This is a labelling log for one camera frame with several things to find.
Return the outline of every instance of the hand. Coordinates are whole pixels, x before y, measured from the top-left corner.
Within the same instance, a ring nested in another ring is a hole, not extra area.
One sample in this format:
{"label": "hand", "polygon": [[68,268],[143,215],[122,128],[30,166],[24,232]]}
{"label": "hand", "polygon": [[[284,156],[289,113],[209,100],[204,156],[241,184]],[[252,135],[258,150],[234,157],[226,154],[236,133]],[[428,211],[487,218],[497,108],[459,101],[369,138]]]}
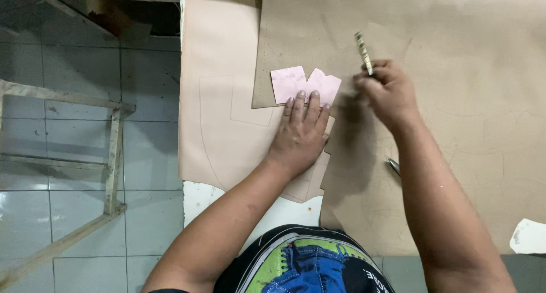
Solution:
{"label": "hand", "polygon": [[309,110],[304,115],[305,92],[286,102],[279,126],[264,161],[275,164],[290,180],[308,170],[316,161],[328,135],[324,134],[330,116],[330,105],[320,109],[320,96],[311,93]]}
{"label": "hand", "polygon": [[373,60],[373,75],[355,74],[355,87],[370,99],[373,111],[392,132],[421,120],[410,77],[392,60]]}

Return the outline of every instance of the paper scrap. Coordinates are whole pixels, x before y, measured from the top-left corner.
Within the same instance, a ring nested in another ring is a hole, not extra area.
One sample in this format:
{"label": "paper scrap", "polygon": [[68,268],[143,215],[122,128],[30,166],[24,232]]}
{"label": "paper scrap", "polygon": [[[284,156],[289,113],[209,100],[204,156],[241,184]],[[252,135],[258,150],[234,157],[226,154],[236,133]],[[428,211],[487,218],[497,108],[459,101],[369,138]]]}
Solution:
{"label": "paper scrap", "polygon": [[515,227],[510,248],[516,254],[546,254],[546,224],[524,218]]}
{"label": "paper scrap", "polygon": [[320,93],[320,106],[331,105],[341,85],[341,79],[326,76],[318,68],[313,70],[309,80],[305,80],[303,66],[273,70],[271,80],[277,104],[286,103],[288,98],[294,97],[300,90],[305,91],[305,103],[309,103],[309,95],[317,90]]}

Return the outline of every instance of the person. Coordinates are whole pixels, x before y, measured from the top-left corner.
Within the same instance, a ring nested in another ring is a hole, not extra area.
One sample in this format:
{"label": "person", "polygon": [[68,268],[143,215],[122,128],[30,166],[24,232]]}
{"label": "person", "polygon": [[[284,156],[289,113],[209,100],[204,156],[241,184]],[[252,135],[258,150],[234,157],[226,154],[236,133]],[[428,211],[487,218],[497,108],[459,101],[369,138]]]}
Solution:
{"label": "person", "polygon": [[[399,149],[407,224],[432,292],[516,292],[472,203],[425,126],[410,78],[391,60],[373,77],[354,76]],[[313,92],[290,98],[263,161],[197,216],[174,240],[142,293],[393,292],[381,271],[343,231],[285,225],[244,242],[284,187],[324,148],[330,106]]]}

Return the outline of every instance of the forearm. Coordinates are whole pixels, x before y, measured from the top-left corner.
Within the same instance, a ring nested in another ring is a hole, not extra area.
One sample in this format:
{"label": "forearm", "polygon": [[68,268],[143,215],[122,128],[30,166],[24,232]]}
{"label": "forearm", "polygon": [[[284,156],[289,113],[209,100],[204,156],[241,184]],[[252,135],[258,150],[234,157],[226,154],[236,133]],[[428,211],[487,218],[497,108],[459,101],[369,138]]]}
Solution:
{"label": "forearm", "polygon": [[258,165],[178,235],[143,291],[178,288],[178,283],[169,282],[180,280],[192,293],[211,291],[288,182],[289,177],[275,164],[265,161]]}
{"label": "forearm", "polygon": [[406,218],[424,266],[455,270],[502,266],[487,229],[423,121],[413,119],[394,134]]}

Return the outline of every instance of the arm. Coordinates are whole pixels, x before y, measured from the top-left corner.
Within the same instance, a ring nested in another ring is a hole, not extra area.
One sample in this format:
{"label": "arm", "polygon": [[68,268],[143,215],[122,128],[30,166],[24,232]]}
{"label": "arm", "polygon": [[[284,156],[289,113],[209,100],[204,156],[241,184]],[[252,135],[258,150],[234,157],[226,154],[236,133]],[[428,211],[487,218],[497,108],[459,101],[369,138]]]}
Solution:
{"label": "arm", "polygon": [[330,107],[321,110],[318,92],[313,92],[304,115],[304,97],[300,92],[295,100],[287,101],[265,159],[176,237],[148,276],[142,293],[158,289],[212,292],[284,187],[309,169],[324,149]]}
{"label": "arm", "polygon": [[472,203],[425,126],[409,77],[390,60],[375,61],[374,76],[355,76],[400,152],[409,229],[427,286],[434,292],[515,292]]}

